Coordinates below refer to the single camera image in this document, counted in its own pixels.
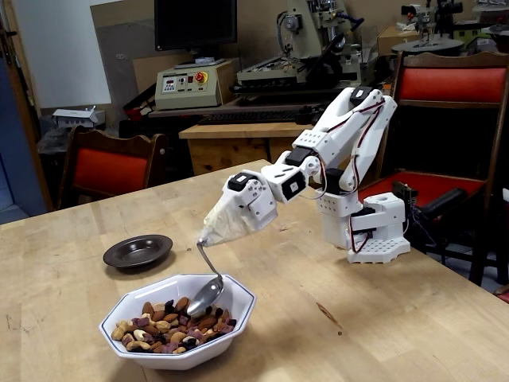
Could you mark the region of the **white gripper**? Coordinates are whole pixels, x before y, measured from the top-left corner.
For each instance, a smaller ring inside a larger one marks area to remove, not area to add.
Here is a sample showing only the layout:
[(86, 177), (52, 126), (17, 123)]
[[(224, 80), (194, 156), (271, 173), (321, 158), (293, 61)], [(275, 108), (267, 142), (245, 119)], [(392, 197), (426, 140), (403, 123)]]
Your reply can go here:
[(237, 173), (223, 187), (226, 211), (251, 231), (266, 227), (277, 216), (277, 202), (261, 173)]

